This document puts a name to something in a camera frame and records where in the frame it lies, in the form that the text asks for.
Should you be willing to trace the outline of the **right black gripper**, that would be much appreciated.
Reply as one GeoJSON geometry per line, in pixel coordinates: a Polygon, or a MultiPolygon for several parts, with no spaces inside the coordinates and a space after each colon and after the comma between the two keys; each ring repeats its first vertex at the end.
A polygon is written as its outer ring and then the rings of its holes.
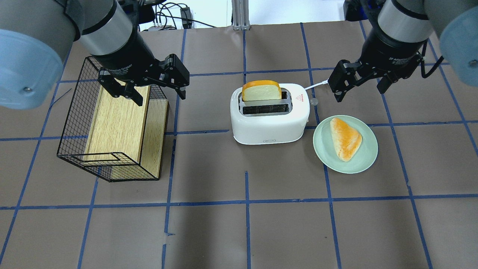
{"type": "Polygon", "coordinates": [[[362,48],[357,62],[339,60],[333,69],[328,85],[337,102],[342,102],[346,93],[362,85],[367,75],[376,73],[381,78],[377,84],[380,94],[385,94],[400,78],[408,78],[421,60],[418,52],[424,41],[408,43],[389,37],[379,28],[373,28],[362,48]]]}

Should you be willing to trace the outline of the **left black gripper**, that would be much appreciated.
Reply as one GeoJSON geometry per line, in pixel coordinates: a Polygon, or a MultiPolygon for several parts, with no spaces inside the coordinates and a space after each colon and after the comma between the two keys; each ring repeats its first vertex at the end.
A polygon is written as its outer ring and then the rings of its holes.
{"type": "Polygon", "coordinates": [[[99,71],[98,83],[113,98],[120,96],[142,106],[143,97],[137,86],[158,85],[176,91],[180,99],[186,99],[186,87],[190,84],[190,72],[174,53],[165,60],[157,60],[140,35],[132,35],[120,49],[107,55],[92,55],[107,71],[99,71]]]}

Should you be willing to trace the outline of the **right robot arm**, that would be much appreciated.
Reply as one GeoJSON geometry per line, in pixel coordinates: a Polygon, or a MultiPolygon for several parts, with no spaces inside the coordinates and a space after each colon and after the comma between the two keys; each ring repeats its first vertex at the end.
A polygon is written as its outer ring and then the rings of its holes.
{"type": "Polygon", "coordinates": [[[372,25],[360,58],[338,61],[328,79],[336,101],[372,79],[384,94],[420,67],[428,78],[446,60],[461,82],[477,86],[476,0],[346,0],[346,21],[372,25]]]}

